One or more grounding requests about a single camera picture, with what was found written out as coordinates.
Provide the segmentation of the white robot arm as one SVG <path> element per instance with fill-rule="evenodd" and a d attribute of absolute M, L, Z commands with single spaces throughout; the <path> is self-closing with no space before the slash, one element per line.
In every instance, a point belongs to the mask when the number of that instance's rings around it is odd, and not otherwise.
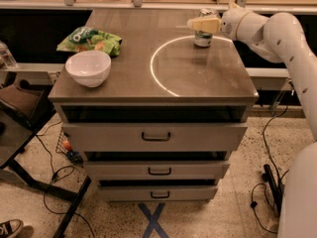
<path fill-rule="evenodd" d="M 283 193 L 277 238 L 317 238 L 317 58 L 290 13 L 265 17 L 235 3 L 218 18 L 196 17 L 187 27 L 246 44 L 270 62 L 285 64 L 314 142 L 298 153 Z"/>

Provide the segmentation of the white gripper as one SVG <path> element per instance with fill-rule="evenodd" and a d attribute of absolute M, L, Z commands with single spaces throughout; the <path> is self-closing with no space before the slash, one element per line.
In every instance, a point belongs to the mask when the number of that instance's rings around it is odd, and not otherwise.
<path fill-rule="evenodd" d="M 211 16 L 197 17 L 189 19 L 185 25 L 177 25 L 176 29 L 190 29 L 208 34 L 216 34 L 221 29 L 222 34 L 232 41 L 249 41 L 251 36 L 244 20 L 251 13 L 250 9 L 230 3 L 221 20 Z"/>

